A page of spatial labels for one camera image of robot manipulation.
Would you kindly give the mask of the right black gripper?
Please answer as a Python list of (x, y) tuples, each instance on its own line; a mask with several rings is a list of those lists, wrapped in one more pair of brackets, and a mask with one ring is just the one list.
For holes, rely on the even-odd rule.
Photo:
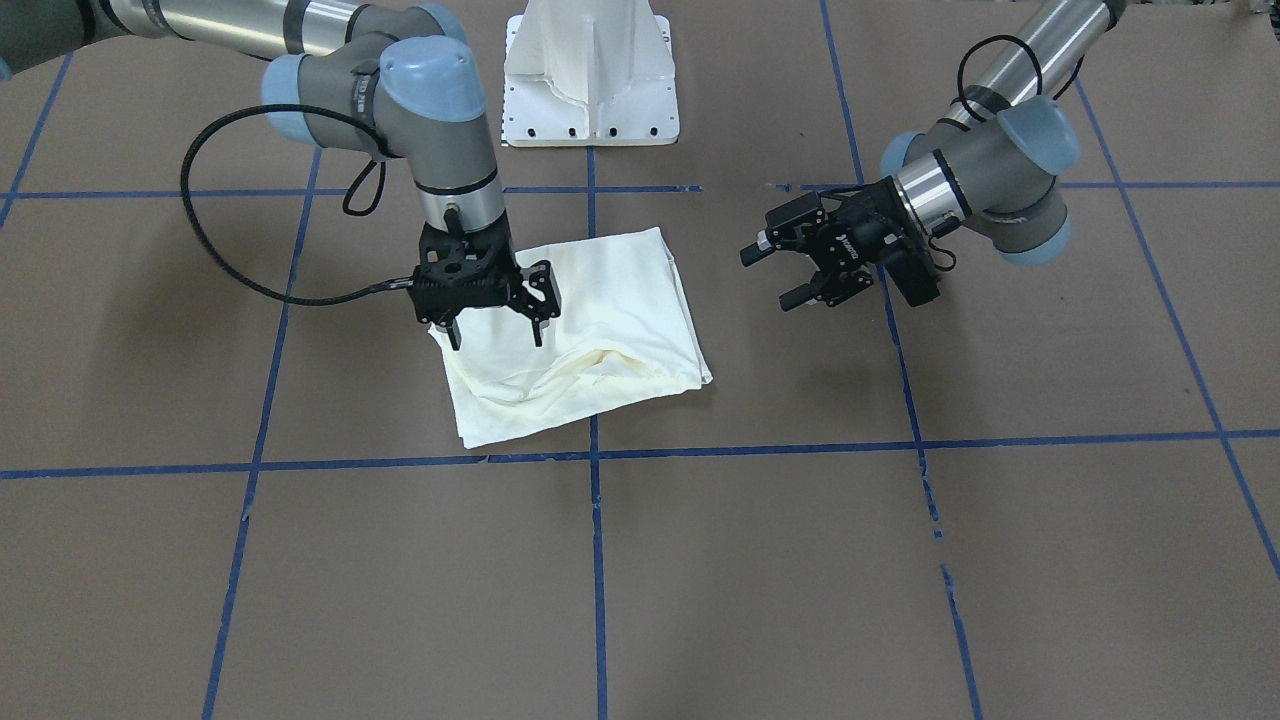
[(426, 224), (419, 251), (408, 288), (416, 319), (436, 324), (453, 351), (462, 346), (456, 318), (467, 307), (518, 311), (530, 323), (534, 346), (544, 346), (545, 329), (562, 314), (556, 272), (549, 260), (517, 265), (507, 220), (462, 236)]

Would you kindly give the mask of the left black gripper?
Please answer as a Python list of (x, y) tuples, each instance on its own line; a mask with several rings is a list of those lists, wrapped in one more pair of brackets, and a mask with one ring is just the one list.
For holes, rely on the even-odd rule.
[(940, 297), (941, 270), (896, 179), (809, 191), (765, 213), (765, 232), (740, 250), (744, 268), (774, 252), (799, 252), (815, 266), (809, 282), (780, 296), (780, 307), (838, 306), (874, 284), (883, 269), (911, 307)]

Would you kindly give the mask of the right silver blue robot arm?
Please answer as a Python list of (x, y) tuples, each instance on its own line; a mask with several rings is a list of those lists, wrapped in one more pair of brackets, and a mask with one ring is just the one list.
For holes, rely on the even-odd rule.
[[(467, 309), (507, 307), (525, 316), (535, 345), (561, 314), (552, 264), (521, 266), (486, 96), (460, 19), (428, 3), (402, 10), (355, 1), (5, 1), (3, 78), (116, 37), (179, 38), (264, 60), (257, 105), (202, 129), (180, 164), (179, 193), (197, 241), (234, 281), (276, 301), (310, 307), (403, 290), (419, 322), (460, 348)], [(238, 272), (198, 222), (191, 172), (220, 129), (266, 117), (275, 131), (320, 149), (367, 155), (366, 172), (410, 167), (425, 222), (419, 264), (406, 278), (351, 293), (306, 299)]]

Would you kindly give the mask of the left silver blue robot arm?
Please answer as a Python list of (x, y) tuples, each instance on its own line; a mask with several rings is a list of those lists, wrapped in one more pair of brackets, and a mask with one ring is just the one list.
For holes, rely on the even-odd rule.
[(879, 178), (805, 192), (765, 214), (740, 260), (797, 252), (813, 277), (780, 306), (837, 306), (883, 270), (913, 307), (940, 296), (938, 240), (966, 228), (1010, 263), (1038, 265), (1069, 243), (1070, 211), (1059, 179), (1082, 155), (1059, 96), (1091, 46), (1121, 19), (1124, 1), (1047, 1), (974, 81), (956, 79), (948, 110), (923, 133), (884, 150)]

